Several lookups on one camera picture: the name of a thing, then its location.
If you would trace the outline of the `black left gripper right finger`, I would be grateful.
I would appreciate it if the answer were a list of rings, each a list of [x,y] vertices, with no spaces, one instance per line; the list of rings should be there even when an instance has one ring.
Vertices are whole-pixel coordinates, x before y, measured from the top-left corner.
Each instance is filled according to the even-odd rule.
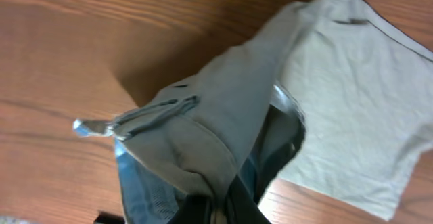
[[[229,224],[271,224],[249,196],[239,177],[229,188]]]

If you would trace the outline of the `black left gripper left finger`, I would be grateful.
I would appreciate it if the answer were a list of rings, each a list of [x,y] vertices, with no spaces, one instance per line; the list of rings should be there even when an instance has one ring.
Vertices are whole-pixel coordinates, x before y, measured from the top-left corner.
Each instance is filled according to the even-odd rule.
[[[212,202],[206,196],[188,196],[168,224],[210,224]]]

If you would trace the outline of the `light khaki shorts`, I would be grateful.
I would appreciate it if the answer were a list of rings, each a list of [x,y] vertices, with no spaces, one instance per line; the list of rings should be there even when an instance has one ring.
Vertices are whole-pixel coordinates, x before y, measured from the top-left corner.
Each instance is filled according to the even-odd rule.
[[[236,177],[257,206],[280,177],[390,220],[432,149],[432,52],[364,0],[295,2],[144,107],[73,127],[114,139],[124,214],[98,223],[168,223],[188,196],[229,223]]]

